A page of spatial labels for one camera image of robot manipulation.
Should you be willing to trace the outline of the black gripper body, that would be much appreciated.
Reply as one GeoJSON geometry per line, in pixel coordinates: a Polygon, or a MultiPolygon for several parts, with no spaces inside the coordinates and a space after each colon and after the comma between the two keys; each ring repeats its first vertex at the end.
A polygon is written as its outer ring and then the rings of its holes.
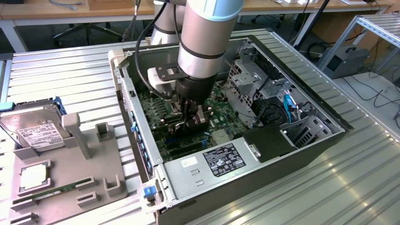
{"type": "Polygon", "coordinates": [[[202,105],[210,96],[216,78],[194,79],[192,77],[178,79],[176,82],[176,92],[186,100],[202,105]]]}

